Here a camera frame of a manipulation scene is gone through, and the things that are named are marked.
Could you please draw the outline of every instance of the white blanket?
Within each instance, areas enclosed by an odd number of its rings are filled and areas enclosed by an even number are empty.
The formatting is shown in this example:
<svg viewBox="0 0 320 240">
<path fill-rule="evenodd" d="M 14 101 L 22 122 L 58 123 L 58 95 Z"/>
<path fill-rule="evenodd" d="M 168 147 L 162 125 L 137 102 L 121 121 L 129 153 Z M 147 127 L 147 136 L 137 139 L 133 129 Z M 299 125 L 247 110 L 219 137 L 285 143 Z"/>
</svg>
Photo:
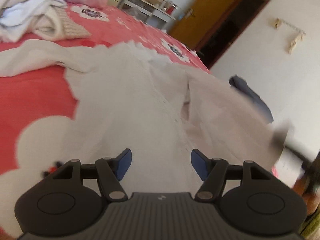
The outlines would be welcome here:
<svg viewBox="0 0 320 240">
<path fill-rule="evenodd" d="M 63 0 L 0 0 L 0 42 L 17 42 L 30 32 L 49 41 L 89 36 L 82 26 L 68 18 L 62 9 L 66 5 Z M 70 28 L 76 35 L 68 35 Z"/>
<path fill-rule="evenodd" d="M 47 117 L 21 134 L 20 169 L 0 178 L 0 224 L 13 236 L 20 233 L 13 213 L 17 198 L 40 180 L 39 167 L 54 160 L 94 163 L 130 148 L 132 165 L 121 181 L 130 196 L 194 194 L 202 182 L 191 166 L 193 148 L 231 164 L 251 159 L 269 170 L 280 155 L 269 147 L 272 132 L 263 118 L 228 84 L 133 42 L 108 49 L 26 41 L 0 53 L 0 76 L 54 63 L 67 68 L 80 102 L 74 120 Z"/>
</svg>

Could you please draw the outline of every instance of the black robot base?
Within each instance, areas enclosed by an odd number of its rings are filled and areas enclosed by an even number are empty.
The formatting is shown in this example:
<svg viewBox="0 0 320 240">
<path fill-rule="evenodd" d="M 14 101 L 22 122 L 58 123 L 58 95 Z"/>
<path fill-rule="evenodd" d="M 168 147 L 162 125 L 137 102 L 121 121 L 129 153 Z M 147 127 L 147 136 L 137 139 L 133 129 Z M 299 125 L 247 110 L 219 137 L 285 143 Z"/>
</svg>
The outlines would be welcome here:
<svg viewBox="0 0 320 240">
<path fill-rule="evenodd" d="M 204 181 L 190 193 L 134 193 L 119 181 L 132 161 L 131 150 L 94 164 L 70 160 L 17 201 L 21 240 L 302 239 L 306 218 L 302 198 L 253 161 L 243 166 L 191 153 Z M 97 179 L 99 196 L 83 186 Z M 222 196 L 228 179 L 241 185 Z"/>
</svg>

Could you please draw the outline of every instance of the doorway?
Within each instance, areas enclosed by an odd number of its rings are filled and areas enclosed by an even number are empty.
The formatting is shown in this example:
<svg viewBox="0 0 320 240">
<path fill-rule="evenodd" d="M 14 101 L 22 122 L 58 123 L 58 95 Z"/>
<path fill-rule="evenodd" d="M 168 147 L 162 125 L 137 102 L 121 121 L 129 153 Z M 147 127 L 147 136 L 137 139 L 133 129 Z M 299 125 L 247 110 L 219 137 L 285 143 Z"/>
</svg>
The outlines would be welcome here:
<svg viewBox="0 0 320 240">
<path fill-rule="evenodd" d="M 226 11 L 235 8 L 240 0 L 195 0 L 184 12 L 184 17 L 176 21 L 168 34 L 190 49 L 205 37 Z"/>
<path fill-rule="evenodd" d="M 196 46 L 198 56 L 210 69 L 270 0 L 241 0 L 225 19 L 217 22 Z"/>
</svg>

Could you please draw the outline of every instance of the white towel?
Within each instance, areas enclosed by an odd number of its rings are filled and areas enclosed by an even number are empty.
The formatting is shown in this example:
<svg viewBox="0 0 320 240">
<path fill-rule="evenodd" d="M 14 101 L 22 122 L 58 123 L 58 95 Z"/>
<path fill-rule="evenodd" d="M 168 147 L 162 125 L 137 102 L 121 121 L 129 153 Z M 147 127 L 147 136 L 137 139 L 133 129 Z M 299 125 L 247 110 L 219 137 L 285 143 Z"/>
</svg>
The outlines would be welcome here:
<svg viewBox="0 0 320 240">
<path fill-rule="evenodd" d="M 63 0 L 3 0 L 2 4 L 4 11 L 0 17 L 0 41 L 17 42 L 25 33 L 30 32 L 49 41 L 90 35 L 84 27 L 75 24 L 64 11 L 59 10 L 67 5 Z M 66 19 L 76 35 L 69 36 L 66 33 Z"/>
</svg>

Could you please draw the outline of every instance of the red bedspread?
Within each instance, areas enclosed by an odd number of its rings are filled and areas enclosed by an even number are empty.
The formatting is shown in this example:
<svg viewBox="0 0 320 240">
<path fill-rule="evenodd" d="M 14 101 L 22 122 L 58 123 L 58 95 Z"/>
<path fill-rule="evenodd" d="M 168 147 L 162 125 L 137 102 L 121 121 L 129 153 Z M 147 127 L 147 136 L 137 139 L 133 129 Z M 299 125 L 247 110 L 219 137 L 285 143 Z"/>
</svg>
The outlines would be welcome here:
<svg viewBox="0 0 320 240">
<path fill-rule="evenodd" d="M 145 25 L 115 7 L 96 11 L 69 4 L 67 11 L 70 18 L 84 26 L 92 36 L 58 41 L 57 44 L 61 46 L 94 47 L 104 44 L 109 47 L 134 40 L 146 48 L 155 49 L 159 54 L 168 55 L 173 62 L 208 71 L 195 52 L 161 30 Z M 28 39 L 39 37 L 27 34 L 18 43 L 1 43 L 0 51 L 16 48 Z M 15 77 L 0 78 L 0 174 L 18 168 L 15 145 L 21 131 L 31 122 L 50 115 L 72 118 L 76 100 L 63 79 L 63 71 L 62 67 L 52 66 Z"/>
</svg>

